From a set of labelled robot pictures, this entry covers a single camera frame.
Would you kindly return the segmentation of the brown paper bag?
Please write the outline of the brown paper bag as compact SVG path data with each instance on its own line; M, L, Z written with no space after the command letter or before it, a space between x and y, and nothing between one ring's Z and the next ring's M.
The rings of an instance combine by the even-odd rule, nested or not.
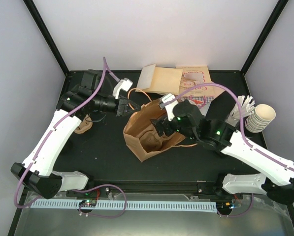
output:
M165 114L165 111L159 108L159 102L160 99L158 98L156 100L150 100L150 102L147 104L143 104L139 112L131 115L123 130L127 147L140 160L140 162L143 162L171 148L190 148L196 146L196 144L182 145L181 142L184 141L186 137L180 133L175 132L170 136L170 140L164 146L163 150L152 152L146 152L144 150L138 139L138 135L151 124L150 119L160 118Z

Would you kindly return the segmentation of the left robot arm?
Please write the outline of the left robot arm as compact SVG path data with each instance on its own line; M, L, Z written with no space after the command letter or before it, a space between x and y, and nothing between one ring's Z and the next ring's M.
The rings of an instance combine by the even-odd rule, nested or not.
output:
M71 134L92 111L111 112L123 117L140 110L139 105L120 95L121 90L130 90L131 80L119 80L111 95L100 92L102 85L102 73L87 70L81 82L61 96L51 123L37 146L23 162L14 163L11 167L21 185L45 199L69 190L78 190L83 196L94 193L95 184L86 174L58 172L53 167Z

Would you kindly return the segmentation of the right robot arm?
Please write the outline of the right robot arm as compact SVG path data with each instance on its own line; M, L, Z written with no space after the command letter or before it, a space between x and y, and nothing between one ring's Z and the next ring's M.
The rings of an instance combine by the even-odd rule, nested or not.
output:
M159 136L178 132L205 149L234 157L258 171L251 175L221 174L213 185L216 197L262 194L284 205L294 203L294 161L262 148L224 121L206 119L187 100L174 102L165 110L166 114L150 120Z

